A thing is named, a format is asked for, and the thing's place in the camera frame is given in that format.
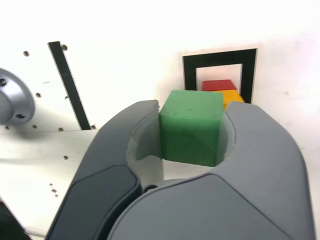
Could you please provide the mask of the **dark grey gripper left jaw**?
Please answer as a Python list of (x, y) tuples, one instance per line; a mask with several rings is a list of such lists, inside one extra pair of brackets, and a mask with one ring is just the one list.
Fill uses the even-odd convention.
[(97, 132), (46, 238), (107, 239), (118, 217), (145, 187), (163, 179), (159, 102), (139, 101)]

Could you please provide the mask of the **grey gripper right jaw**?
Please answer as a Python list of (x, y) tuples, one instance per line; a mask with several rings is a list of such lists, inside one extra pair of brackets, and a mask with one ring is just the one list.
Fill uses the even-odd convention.
[(223, 116), (220, 163), (135, 200), (111, 240), (306, 240), (308, 175), (287, 130), (260, 107)]

